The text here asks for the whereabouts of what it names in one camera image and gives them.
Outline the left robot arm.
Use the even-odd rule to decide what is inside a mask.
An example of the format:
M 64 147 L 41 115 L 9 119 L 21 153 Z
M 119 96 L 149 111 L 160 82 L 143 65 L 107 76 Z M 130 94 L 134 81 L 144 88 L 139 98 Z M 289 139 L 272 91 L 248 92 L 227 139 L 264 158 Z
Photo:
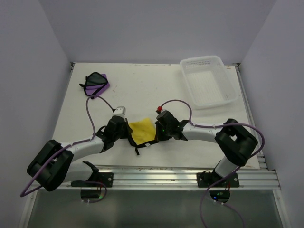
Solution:
M 126 139 L 130 134 L 128 120 L 121 115 L 113 115 L 108 124 L 89 139 L 68 144 L 47 141 L 28 166 L 27 174 L 47 191 L 54 191 L 62 183 L 73 181 L 83 181 L 92 187 L 98 183 L 98 169 L 88 161 L 83 161 L 79 166 L 73 166 L 74 162 L 106 152 L 117 140 Z

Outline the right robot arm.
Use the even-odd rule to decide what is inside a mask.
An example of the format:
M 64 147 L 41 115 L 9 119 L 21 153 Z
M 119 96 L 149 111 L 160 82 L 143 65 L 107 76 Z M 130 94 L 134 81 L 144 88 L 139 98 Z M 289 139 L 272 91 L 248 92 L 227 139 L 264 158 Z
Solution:
M 178 121 L 167 110 L 157 111 L 156 139 L 166 141 L 199 140 L 216 143 L 224 153 L 223 159 L 216 165 L 211 173 L 201 174 L 200 178 L 207 184 L 223 186 L 228 182 L 228 175 L 236 168 L 245 166 L 254 149 L 257 139 L 235 119 L 228 119 L 222 127 L 208 125 L 198 127 L 189 120 Z

